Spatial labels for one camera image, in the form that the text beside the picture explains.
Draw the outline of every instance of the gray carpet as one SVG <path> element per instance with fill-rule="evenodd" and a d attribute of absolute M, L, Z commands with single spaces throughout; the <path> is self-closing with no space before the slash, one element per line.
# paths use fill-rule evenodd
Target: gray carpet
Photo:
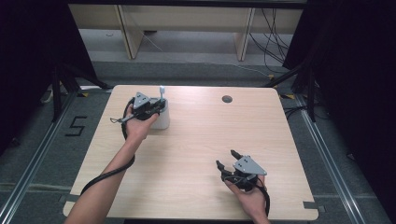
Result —
<path fill-rule="evenodd" d="M 109 85 L 149 84 L 149 85 L 199 85 L 199 86 L 235 86 L 259 87 L 269 82 L 264 74 L 278 73 L 269 71 L 265 66 L 247 66 L 260 70 L 264 74 L 233 65 L 214 65 L 203 63 L 93 63 L 97 76 Z M 281 67 L 270 67 L 274 71 L 285 72 Z M 79 79 L 81 85 L 91 83 Z M 291 93 L 292 78 L 276 89 L 280 94 Z M 51 144 L 35 179 L 24 196 L 11 223 L 62 223 L 64 221 L 64 197 L 70 191 L 78 174 L 97 123 L 102 115 L 109 93 L 89 93 L 87 97 L 78 97 L 69 108 L 56 139 Z M 295 100 L 281 99 L 286 107 L 297 106 Z M 357 164 L 346 157 L 347 148 L 330 119 L 327 119 L 323 107 L 316 108 L 317 125 L 328 147 L 335 157 L 338 167 L 356 197 L 367 223 L 390 223 L 370 186 L 361 174 Z M 85 126 L 81 136 L 66 136 L 77 133 L 71 129 L 75 116 L 83 116 L 75 124 Z M 24 168 L 40 144 L 52 118 L 52 104 L 35 109 L 31 122 L 19 136 L 21 145 L 10 147 L 0 158 L 0 203 L 3 204 L 18 182 Z M 317 147 L 306 128 L 300 112 L 290 116 L 289 125 L 293 134 L 308 183 L 320 208 L 319 218 L 310 223 L 350 223 L 346 209 L 342 204 L 332 180 L 324 166 Z M 109 218 L 106 223 L 123 223 L 123 219 Z M 164 223 L 153 220 L 136 220 L 135 223 Z"/>

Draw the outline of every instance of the light wood tabletop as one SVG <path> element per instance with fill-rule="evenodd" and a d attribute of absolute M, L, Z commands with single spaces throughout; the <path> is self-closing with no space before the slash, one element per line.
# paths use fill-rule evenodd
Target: light wood tabletop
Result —
<path fill-rule="evenodd" d="M 127 102 L 140 91 L 160 96 L 158 86 L 116 86 L 107 102 L 76 182 L 79 195 L 122 146 L 118 123 Z M 224 103 L 222 97 L 232 97 Z M 271 220 L 314 220 L 305 208 L 314 198 L 274 89 L 167 86 L 170 125 L 150 130 L 136 152 L 109 217 L 246 220 L 240 203 L 220 179 L 216 160 L 234 171 L 230 150 L 250 155 L 267 173 Z M 73 202 L 66 202 L 64 214 Z"/>

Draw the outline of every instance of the table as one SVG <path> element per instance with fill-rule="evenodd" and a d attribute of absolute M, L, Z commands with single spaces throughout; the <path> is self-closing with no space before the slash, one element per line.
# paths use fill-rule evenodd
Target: table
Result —
<path fill-rule="evenodd" d="M 317 209 L 277 93 L 273 89 L 165 87 L 170 126 L 150 130 L 136 152 L 109 217 L 245 220 L 239 202 L 220 180 L 216 160 L 232 170 L 230 150 L 264 168 L 272 220 L 314 220 Z M 71 195 L 99 175 L 124 142 L 119 124 L 127 101 L 157 86 L 116 86 L 93 136 Z M 233 98 L 224 103 L 222 97 Z M 73 206 L 67 202 L 67 216 Z"/>

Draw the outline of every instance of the hand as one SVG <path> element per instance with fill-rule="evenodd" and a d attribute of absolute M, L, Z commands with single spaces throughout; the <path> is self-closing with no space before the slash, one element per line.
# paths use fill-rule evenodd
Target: hand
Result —
<path fill-rule="evenodd" d="M 133 111 L 133 105 L 129 105 L 126 113 L 126 117 L 131 116 Z M 138 138 L 140 140 L 146 139 L 149 133 L 149 127 L 157 120 L 158 114 L 152 115 L 149 119 L 139 120 L 130 119 L 126 122 L 125 128 L 128 134 L 128 138 Z"/>
<path fill-rule="evenodd" d="M 258 175 L 258 177 L 260 180 L 257 181 L 257 185 L 263 187 L 264 176 Z M 245 213 L 251 217 L 254 223 L 270 223 L 265 214 L 264 195 L 258 188 L 254 187 L 251 191 L 244 192 L 228 180 L 224 181 L 224 183 L 235 194 Z"/>

